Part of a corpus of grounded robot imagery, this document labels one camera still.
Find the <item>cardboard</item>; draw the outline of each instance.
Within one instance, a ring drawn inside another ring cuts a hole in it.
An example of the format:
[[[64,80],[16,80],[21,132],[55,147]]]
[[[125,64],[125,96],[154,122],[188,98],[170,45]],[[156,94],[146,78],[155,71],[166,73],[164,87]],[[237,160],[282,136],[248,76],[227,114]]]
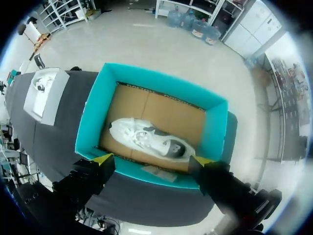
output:
[[[99,148],[141,164],[175,171],[188,171],[188,163],[174,163],[132,150],[113,139],[109,123],[119,118],[150,121],[161,131],[186,140],[197,151],[205,122],[205,111],[154,91],[117,85],[103,126]]]

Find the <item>desk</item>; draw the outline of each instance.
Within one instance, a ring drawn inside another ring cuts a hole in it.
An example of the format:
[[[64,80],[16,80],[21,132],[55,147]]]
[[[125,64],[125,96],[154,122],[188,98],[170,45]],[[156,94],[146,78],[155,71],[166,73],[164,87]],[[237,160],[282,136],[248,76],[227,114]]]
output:
[[[273,80],[273,83],[267,87],[270,112],[267,160],[298,161],[306,156],[308,140],[299,131],[300,119],[302,119],[299,109],[303,106],[303,101],[298,98],[297,89],[283,60],[270,58],[266,54],[265,56]],[[277,135],[277,125],[279,125],[279,135]]]

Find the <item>white sneaker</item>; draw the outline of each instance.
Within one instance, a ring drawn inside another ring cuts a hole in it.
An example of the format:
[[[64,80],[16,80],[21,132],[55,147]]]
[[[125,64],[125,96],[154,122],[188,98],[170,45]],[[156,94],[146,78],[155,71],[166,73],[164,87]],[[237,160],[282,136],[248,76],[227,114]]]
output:
[[[131,149],[172,162],[188,162],[195,154],[186,141],[156,129],[149,121],[121,118],[110,124],[110,134]]]

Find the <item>teal shoe box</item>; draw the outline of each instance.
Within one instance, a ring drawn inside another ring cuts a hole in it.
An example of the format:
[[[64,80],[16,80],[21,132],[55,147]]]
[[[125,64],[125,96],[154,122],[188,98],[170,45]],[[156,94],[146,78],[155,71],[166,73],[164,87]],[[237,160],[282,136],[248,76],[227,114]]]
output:
[[[228,102],[196,84],[161,72],[135,66],[106,63],[90,91],[81,117],[75,152],[92,160],[108,154],[98,149],[102,127],[118,83],[131,84],[164,93],[205,110],[205,124],[198,156],[218,161],[221,158],[227,125]],[[173,182],[161,179],[145,170],[143,165],[115,156],[116,172],[152,184],[176,188],[198,189],[189,175],[177,173]]]

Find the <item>shelf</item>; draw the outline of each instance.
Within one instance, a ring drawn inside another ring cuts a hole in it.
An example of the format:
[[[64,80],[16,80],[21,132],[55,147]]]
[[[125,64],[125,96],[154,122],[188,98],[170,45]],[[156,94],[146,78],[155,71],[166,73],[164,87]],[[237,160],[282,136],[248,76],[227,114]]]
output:
[[[51,31],[51,33],[55,32],[55,31],[57,31],[57,30],[59,30],[59,29],[62,29],[62,28],[63,28],[62,25],[61,25],[61,26],[57,26],[54,30]]]
[[[73,21],[66,22],[65,25],[68,26],[68,25],[70,25],[72,23],[76,23],[76,22],[83,21],[83,20],[84,20],[84,18],[82,18],[82,19],[75,19]]]
[[[75,9],[77,9],[77,8],[79,8],[79,5],[72,6],[70,9],[66,10],[65,12],[62,12],[62,13],[60,14],[60,16],[65,15],[66,13],[68,13],[68,12],[70,12],[70,11],[72,11],[72,10],[75,10]]]
[[[58,6],[57,10],[60,9],[61,7],[65,6],[65,5],[69,4],[71,1],[73,1],[73,0],[69,0],[66,3],[63,3],[61,6]]]
[[[239,6],[237,6],[235,3],[232,2],[232,0],[226,0],[227,2],[229,2],[230,4],[234,5],[235,7],[237,7],[239,10],[243,11],[244,8],[240,8]]]
[[[47,16],[43,19],[43,21],[44,21],[45,19],[47,19],[49,16],[51,16],[53,13],[54,13],[54,11],[52,11],[51,13],[49,13],[49,15],[47,15]]]
[[[49,1],[48,6],[47,6],[39,15],[41,15],[42,13],[44,13],[44,12],[51,6],[51,2],[54,3],[55,1],[53,1],[53,0]]]
[[[51,21],[49,24],[46,24],[45,26],[48,27],[50,24],[52,24],[53,22],[57,21],[58,18],[55,18],[53,21]]]
[[[170,1],[170,0],[161,0],[161,1],[165,1],[165,2],[170,2],[170,3],[173,3],[173,4],[177,4],[177,5],[181,5],[181,6],[185,6],[185,7],[189,7],[191,9],[194,9],[196,11],[200,11],[208,16],[212,16],[211,13],[199,8],[199,7],[196,7],[196,6],[193,6],[193,5],[187,5],[187,4],[183,4],[183,3],[180,3],[180,2],[177,2],[177,1]]]
[[[211,3],[211,4],[213,4],[213,5],[217,5],[216,2],[213,2],[213,1],[210,1],[210,0],[205,0],[205,1],[207,1],[207,2],[209,2],[209,3]]]

